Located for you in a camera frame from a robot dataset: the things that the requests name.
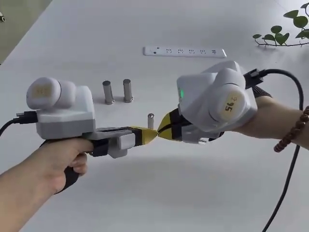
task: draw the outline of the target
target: white motor housing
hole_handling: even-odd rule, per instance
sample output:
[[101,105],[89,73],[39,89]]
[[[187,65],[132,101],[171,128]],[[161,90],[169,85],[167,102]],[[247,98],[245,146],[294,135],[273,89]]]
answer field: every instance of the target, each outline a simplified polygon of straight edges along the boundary
[[63,139],[94,132],[95,110],[87,86],[41,77],[27,91],[27,105],[37,110],[37,133],[43,139]]
[[203,132],[237,128],[257,111],[252,89],[234,61],[219,63],[195,75],[177,80],[179,110],[183,117]]

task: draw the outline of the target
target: silver metal peg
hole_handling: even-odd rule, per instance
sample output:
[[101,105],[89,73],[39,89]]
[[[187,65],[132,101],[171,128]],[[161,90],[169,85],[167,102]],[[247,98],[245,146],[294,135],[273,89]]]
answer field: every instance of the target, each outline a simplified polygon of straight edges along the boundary
[[148,115],[148,128],[149,129],[154,129],[154,121],[155,121],[154,116],[155,115],[152,113]]
[[111,105],[115,102],[114,97],[112,96],[112,86],[110,81],[104,81],[103,83],[103,90],[105,95],[105,103],[107,105]]
[[125,93],[124,102],[125,103],[132,102],[133,97],[132,97],[132,89],[131,89],[131,80],[129,79],[124,80],[124,93]]

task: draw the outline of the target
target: plant stem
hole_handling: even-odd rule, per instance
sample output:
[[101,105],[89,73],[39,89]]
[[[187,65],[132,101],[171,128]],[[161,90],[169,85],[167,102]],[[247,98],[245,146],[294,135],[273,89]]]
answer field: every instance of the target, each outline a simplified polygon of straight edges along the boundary
[[281,46],[281,47],[292,47],[292,46],[302,46],[302,45],[306,45],[306,44],[309,44],[309,42],[307,42],[307,43],[297,43],[297,44],[289,44],[289,45],[287,45],[286,43],[285,43],[285,45],[274,45],[274,44],[269,44],[269,43],[259,43],[258,41],[256,41],[256,43],[258,44],[258,45],[267,45],[267,46]]
[[307,7],[305,8],[305,14],[309,17],[309,14],[307,13]]

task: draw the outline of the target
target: black cord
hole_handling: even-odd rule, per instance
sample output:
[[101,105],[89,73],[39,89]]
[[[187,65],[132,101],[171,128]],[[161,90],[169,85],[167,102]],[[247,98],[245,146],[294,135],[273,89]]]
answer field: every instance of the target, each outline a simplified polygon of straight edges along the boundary
[[[290,72],[287,72],[285,70],[280,70],[280,69],[266,69],[266,70],[262,70],[262,71],[259,72],[259,76],[260,77],[264,77],[264,76],[266,76],[268,74],[273,74],[273,73],[282,74],[282,75],[288,76],[288,77],[290,77],[295,82],[297,90],[298,90],[298,94],[299,94],[299,109],[301,111],[303,111],[304,110],[304,91],[303,91],[303,88],[302,88],[299,80],[293,74],[291,74]],[[300,149],[300,146],[297,145],[296,148],[295,148],[294,154],[293,154],[293,158],[292,158],[292,161],[291,161],[291,165],[290,165],[290,168],[289,168],[288,175],[287,175],[285,183],[284,183],[282,194],[281,194],[281,196],[280,196],[280,198],[278,200],[278,203],[276,204],[276,207],[275,207],[273,213],[271,214],[271,216],[270,216],[266,226],[262,230],[262,232],[266,232],[267,231],[267,229],[269,228],[269,226],[271,225],[272,221],[274,220],[274,218],[275,218],[277,212],[279,211],[279,208],[280,208],[280,206],[281,206],[281,204],[282,204],[282,202],[284,200],[284,197],[286,195],[286,192],[287,192],[289,184],[290,184],[290,180],[291,180],[292,173],[293,173],[293,170],[294,170],[294,167],[295,167],[295,163],[296,163],[296,160],[297,160],[299,149]]]
[[8,121],[1,127],[0,129],[0,136],[3,132],[12,124],[29,124],[29,123],[36,123],[38,122],[38,116],[36,111],[25,111],[23,113],[17,114],[17,118],[13,118],[12,120]]
[[5,129],[7,129],[10,125],[14,124],[14,123],[18,123],[18,118],[14,118],[10,121],[8,121],[7,123],[5,123],[3,125],[3,127],[1,127],[0,129],[0,136],[3,134],[3,132],[5,131]]

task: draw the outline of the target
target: cable connector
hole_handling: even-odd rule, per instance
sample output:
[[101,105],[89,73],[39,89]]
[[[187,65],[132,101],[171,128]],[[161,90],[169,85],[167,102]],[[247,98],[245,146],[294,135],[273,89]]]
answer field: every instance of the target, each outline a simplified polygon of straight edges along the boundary
[[23,113],[17,113],[17,118],[14,118],[15,123],[30,124],[38,122],[38,116],[36,111],[25,111]]
[[266,75],[262,75],[264,70],[259,71],[258,69],[253,69],[250,72],[244,74],[246,80],[246,89],[252,88],[264,81],[263,77]]

